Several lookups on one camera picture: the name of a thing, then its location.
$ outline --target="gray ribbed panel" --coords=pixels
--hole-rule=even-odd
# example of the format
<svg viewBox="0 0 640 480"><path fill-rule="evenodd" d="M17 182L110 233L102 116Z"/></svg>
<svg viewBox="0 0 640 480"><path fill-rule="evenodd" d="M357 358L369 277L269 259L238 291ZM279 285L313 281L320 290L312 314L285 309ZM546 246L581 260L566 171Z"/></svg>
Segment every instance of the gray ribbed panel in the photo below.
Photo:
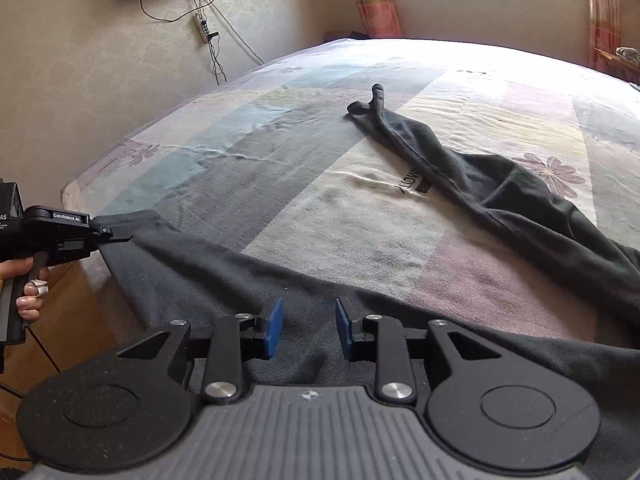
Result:
<svg viewBox="0 0 640 480"><path fill-rule="evenodd" d="M447 456L414 413L361 386L256 386L244 402L209 406L172 450L134 470L76 475L39 465L25 480L495 480ZM587 480L577 469L548 480Z"/></svg>

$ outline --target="star-shaped logo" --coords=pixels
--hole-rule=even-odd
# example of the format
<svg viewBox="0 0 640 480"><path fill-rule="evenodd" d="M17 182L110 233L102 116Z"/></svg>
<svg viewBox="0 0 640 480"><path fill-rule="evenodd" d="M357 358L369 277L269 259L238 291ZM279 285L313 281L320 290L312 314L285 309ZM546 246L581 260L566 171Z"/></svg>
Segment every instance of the star-shaped logo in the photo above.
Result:
<svg viewBox="0 0 640 480"><path fill-rule="evenodd" d="M302 397L303 399L312 401L317 399L318 397L320 397L320 394L318 392L316 392L315 390L307 390L306 392L303 392L300 397Z"/></svg>

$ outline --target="brown floor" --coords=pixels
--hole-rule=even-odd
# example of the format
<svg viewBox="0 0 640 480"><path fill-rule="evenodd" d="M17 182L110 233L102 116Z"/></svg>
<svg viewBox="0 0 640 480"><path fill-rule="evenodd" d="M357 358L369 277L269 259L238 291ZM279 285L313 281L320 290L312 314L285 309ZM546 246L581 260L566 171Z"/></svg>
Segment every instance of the brown floor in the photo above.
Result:
<svg viewBox="0 0 640 480"><path fill-rule="evenodd" d="M69 368L115 345L77 262L53 269L49 285L46 306L32 329L60 369ZM5 359L5 373L0 375L0 381L22 392L56 373L29 334L25 344L6 349ZM24 457L26 452L15 430L18 403L18 399L0 391L0 452ZM0 457L0 467L25 470L30 466L28 462Z"/></svg>

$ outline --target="human hand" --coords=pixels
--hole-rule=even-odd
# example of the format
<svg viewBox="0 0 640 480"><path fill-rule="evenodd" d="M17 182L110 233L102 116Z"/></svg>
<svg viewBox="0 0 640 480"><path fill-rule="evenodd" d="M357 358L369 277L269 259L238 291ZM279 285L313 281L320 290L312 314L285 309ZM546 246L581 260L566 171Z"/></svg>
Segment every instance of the human hand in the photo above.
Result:
<svg viewBox="0 0 640 480"><path fill-rule="evenodd" d="M29 272L33 267L33 258L25 258L23 260L7 260L0 263L0 288L4 280L9 278L15 278L16 276L22 276ZM38 272L38 278L45 280L49 277L49 269L42 267ZM45 285L40 286L40 292L38 292L38 286L33 282L28 282L24 286L24 296L18 298L15 302L18 308L18 314L25 321L37 321L40 317L40 309L44 305L43 296L48 292L48 288Z"/></svg>

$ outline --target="bed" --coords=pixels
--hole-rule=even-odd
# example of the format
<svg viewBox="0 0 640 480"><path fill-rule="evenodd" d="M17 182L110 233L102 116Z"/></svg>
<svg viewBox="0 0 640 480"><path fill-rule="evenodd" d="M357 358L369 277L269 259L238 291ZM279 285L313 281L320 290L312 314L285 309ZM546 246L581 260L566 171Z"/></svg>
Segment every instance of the bed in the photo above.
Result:
<svg viewBox="0 0 640 480"><path fill-rule="evenodd" d="M117 143L65 186L63 205L153 209L244 254L466 321L629 344L624 326L345 117L374 83L444 145L517 160L604 234L640 246L640 92L567 62L441 41L340 40L262 66ZM139 328L99 254L82 264L116 336Z"/></svg>

